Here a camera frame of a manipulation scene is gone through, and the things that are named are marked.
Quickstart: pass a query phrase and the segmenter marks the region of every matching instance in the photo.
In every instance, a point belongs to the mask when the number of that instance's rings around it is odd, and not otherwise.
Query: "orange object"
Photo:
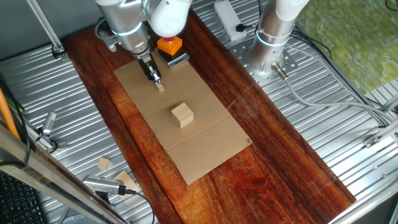
[[[162,37],[157,41],[157,47],[173,56],[182,47],[182,39],[175,37],[173,41],[169,42]]]
[[[8,107],[6,97],[4,96],[1,90],[0,90],[0,110],[2,112],[4,120],[6,120],[6,125],[8,130],[15,136],[15,138],[21,140],[17,128],[15,126],[14,119],[12,118],[10,108]]]

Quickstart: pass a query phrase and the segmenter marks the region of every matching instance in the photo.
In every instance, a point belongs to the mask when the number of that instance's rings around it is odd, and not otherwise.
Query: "green fabric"
[[[310,0],[297,19],[364,94],[398,78],[398,12],[384,1]]]

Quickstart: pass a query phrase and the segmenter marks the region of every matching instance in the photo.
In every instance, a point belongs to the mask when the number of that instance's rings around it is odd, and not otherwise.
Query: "small wooden block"
[[[105,158],[100,158],[98,161],[97,166],[101,169],[101,170],[107,170],[112,166],[111,161],[109,161],[109,159],[105,159]]]
[[[162,84],[156,86],[159,91],[164,91],[164,87]]]
[[[120,174],[118,174],[115,177],[116,180],[121,180],[123,181],[123,184],[130,188],[130,190],[138,190],[138,187],[136,185],[136,183],[134,183],[134,181],[130,178],[129,174],[127,174],[126,171],[122,171]],[[119,195],[121,198],[125,198],[127,197],[127,195]]]
[[[182,103],[180,106],[172,109],[172,117],[180,128],[183,128],[189,122],[193,121],[193,112],[185,103]]]

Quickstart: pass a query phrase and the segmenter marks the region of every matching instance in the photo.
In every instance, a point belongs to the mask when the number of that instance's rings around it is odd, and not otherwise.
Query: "dark wooden board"
[[[253,141],[189,186],[113,73],[134,60],[129,52],[110,52],[94,29],[63,40],[161,223],[328,223],[355,201],[193,12],[181,38],[191,65]]]

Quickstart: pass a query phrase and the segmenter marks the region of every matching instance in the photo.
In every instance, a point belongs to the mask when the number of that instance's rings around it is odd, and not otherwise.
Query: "cardboard sheet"
[[[189,185],[251,140],[188,62],[169,69],[153,56],[163,76],[163,92],[145,77],[137,61],[114,73]],[[182,129],[171,115],[181,103],[193,111],[193,121]]]

